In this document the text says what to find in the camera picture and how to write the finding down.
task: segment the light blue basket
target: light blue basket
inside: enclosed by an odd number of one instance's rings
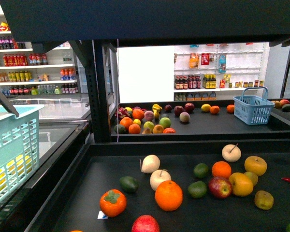
[[[254,95],[246,95],[244,93],[248,89],[265,89],[262,98]],[[266,87],[255,87],[244,89],[241,96],[233,97],[234,99],[234,115],[247,125],[267,124],[274,103],[267,100],[268,90]]]
[[[15,105],[19,117],[0,106],[0,202],[39,167],[39,110]]]

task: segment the black counter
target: black counter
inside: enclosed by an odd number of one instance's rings
[[[192,199],[187,188],[198,180],[193,176],[194,166],[204,162],[211,168],[216,161],[223,160],[221,149],[224,143],[214,144],[212,147],[210,143],[92,145],[78,159],[73,172],[71,168],[30,231],[129,232],[133,222],[145,214],[156,218],[162,232],[285,231],[290,222],[290,183],[282,181],[281,177],[290,177],[290,152],[253,153],[254,144],[258,147],[262,145],[257,142],[242,143],[242,157],[230,163],[233,173],[245,172],[245,159],[251,155],[264,158],[268,164],[266,173],[259,177],[253,192],[246,197],[230,196],[224,200],[215,199],[208,192],[204,198]],[[208,152],[203,152],[207,145]],[[173,212],[164,212],[158,207],[149,184],[150,174],[140,172],[139,159],[152,154],[153,150],[160,158],[160,168],[167,169],[172,180],[183,190],[183,203]],[[114,218],[97,219],[100,197],[110,189],[121,190],[119,178],[125,175],[135,177],[140,183],[135,194],[125,193],[128,201],[126,210]],[[211,174],[203,181],[208,183],[210,178]],[[254,205],[254,195],[258,190],[273,195],[275,203],[269,211]]]

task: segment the lime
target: lime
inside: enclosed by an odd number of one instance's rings
[[[205,163],[199,163],[193,169],[196,178],[202,179],[208,174],[208,166]]]
[[[203,181],[197,181],[189,185],[188,193],[192,198],[201,198],[207,193],[206,183]]]
[[[117,127],[118,127],[118,134],[124,134],[126,133],[126,128],[121,125],[121,124],[118,124],[118,125],[115,125],[114,126],[114,131],[117,133]]]
[[[120,186],[127,193],[134,193],[139,188],[139,182],[132,176],[124,176],[119,179]]]

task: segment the persimmon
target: persimmon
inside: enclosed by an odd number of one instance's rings
[[[121,214],[126,207],[127,198],[117,189],[107,191],[100,198],[100,208],[110,218]]]

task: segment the wire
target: wire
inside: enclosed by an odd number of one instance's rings
[[[119,119],[118,119],[118,98],[119,98],[119,39],[117,39],[117,90],[116,90],[116,107],[117,107],[117,143],[119,142],[119,132],[118,132],[118,125],[119,125]]]

